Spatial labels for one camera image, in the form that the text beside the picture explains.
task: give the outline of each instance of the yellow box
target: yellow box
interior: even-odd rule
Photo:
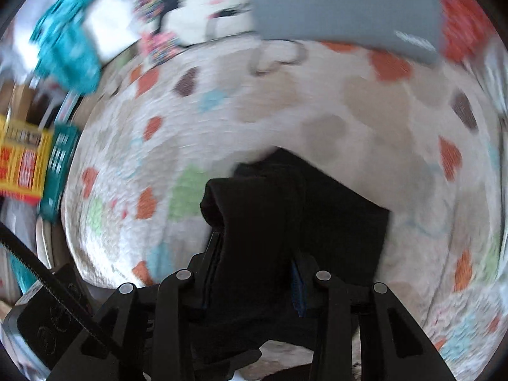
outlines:
[[[52,132],[0,116],[0,193],[37,204],[51,153]]]

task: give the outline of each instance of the blue heart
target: blue heart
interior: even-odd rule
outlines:
[[[227,95],[222,90],[213,89],[203,94],[198,109],[201,113],[213,110],[219,106],[226,97]]]
[[[501,165],[500,163],[500,157],[499,157],[499,150],[494,147],[492,143],[489,143],[487,145],[487,151],[489,153],[490,163],[492,165],[492,168],[494,170],[499,170],[499,167]]]
[[[175,272],[173,254],[166,242],[161,242],[152,249],[146,259],[146,267],[154,282],[162,282]]]

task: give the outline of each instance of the bed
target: bed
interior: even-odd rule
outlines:
[[[455,377],[476,378],[508,321],[497,268],[500,125],[473,76],[255,35],[199,45],[146,73],[141,62],[104,81],[70,169],[63,224],[87,282],[151,285],[185,267],[209,233],[206,181],[284,147],[392,212],[378,279]],[[295,347],[264,348],[245,378],[273,372],[270,361],[284,368],[270,358],[281,348],[309,360]]]

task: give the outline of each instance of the gray towel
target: gray towel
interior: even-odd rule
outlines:
[[[252,0],[264,39],[332,40],[439,58],[440,0]]]

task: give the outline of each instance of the teal cloth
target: teal cloth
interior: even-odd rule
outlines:
[[[58,0],[37,22],[30,41],[40,47],[35,74],[53,76],[80,94],[97,90],[101,63],[81,24],[93,0]]]
[[[10,255],[11,260],[11,268],[16,280],[18,281],[18,286],[21,289],[23,294],[30,289],[30,287],[37,281],[36,277],[32,272],[30,272],[26,266],[24,266],[19,259]]]

